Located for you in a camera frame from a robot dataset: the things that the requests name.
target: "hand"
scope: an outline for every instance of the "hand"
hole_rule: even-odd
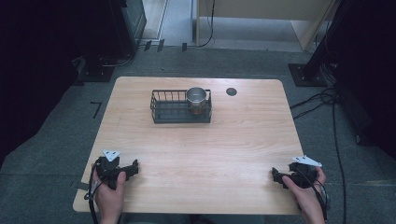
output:
[[[116,224],[119,221],[123,209],[125,179],[125,172],[121,172],[117,178],[116,190],[109,188],[106,184],[101,184],[96,190],[95,201],[101,213],[101,224]],[[98,174],[95,170],[92,183],[96,180],[98,180]]]
[[[318,181],[321,184],[324,184],[326,181],[326,175],[323,173],[320,167],[317,167],[318,172]],[[317,195],[312,188],[301,189],[288,176],[282,176],[283,182],[288,186],[291,192],[294,194],[294,200],[300,205],[302,210],[302,216],[305,219],[307,224],[320,224],[325,223],[324,217],[322,213],[322,209],[320,207],[320,203],[318,201]],[[321,192],[320,184],[318,181],[315,181],[314,186],[318,192]]]

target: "black controller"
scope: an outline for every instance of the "black controller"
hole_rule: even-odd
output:
[[[282,174],[276,168],[272,168],[274,182],[283,185],[284,189],[288,188],[282,180],[282,176],[284,175],[290,177],[290,179],[302,189],[311,188],[317,179],[318,172],[314,166],[294,162],[289,165],[289,169],[294,173],[291,175]]]
[[[134,160],[132,165],[120,168],[120,157],[117,157],[114,161],[108,161],[106,157],[99,157],[96,163],[96,172],[103,183],[107,183],[111,189],[117,188],[117,178],[119,173],[124,171],[126,173],[125,181],[129,180],[129,177],[137,175],[139,173],[139,167],[137,160]]]

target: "gray carpet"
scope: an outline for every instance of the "gray carpet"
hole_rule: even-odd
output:
[[[115,69],[109,83],[71,87],[39,133],[7,156],[0,174],[0,223],[92,223],[90,214],[73,210],[76,190],[70,184],[81,178],[117,77],[276,78],[294,105],[324,90],[294,86],[288,63],[306,63],[310,57],[310,53],[258,50],[140,49],[131,62]],[[103,103],[95,119],[97,105],[91,102]],[[292,114],[318,103],[293,109]],[[346,177],[346,223],[393,223],[396,160],[377,147],[357,146],[341,105],[335,107],[335,117]],[[331,199],[328,223],[342,223],[343,187],[332,134],[332,107],[322,106],[295,124],[304,153],[324,165]],[[287,164],[279,169],[287,170]],[[264,219],[265,223],[303,223],[297,216]]]

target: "black wire basket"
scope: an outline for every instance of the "black wire basket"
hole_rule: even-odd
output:
[[[186,90],[154,90],[151,94],[151,116],[154,123],[210,123],[212,95],[205,90],[205,103],[191,106]]]

